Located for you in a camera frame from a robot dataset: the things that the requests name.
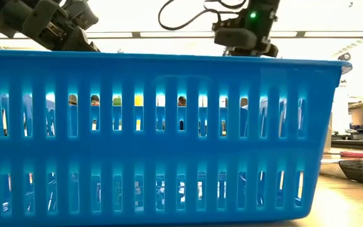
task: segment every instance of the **basket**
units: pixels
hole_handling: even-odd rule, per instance
[[[348,68],[0,50],[0,225],[303,218]]]

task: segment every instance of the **desk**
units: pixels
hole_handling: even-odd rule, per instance
[[[312,211],[306,218],[269,224],[219,224],[208,226],[360,227],[363,226],[363,184],[320,176]]]

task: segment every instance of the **black brush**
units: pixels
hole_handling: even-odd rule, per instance
[[[363,159],[323,160],[320,167],[320,174],[363,183]]]

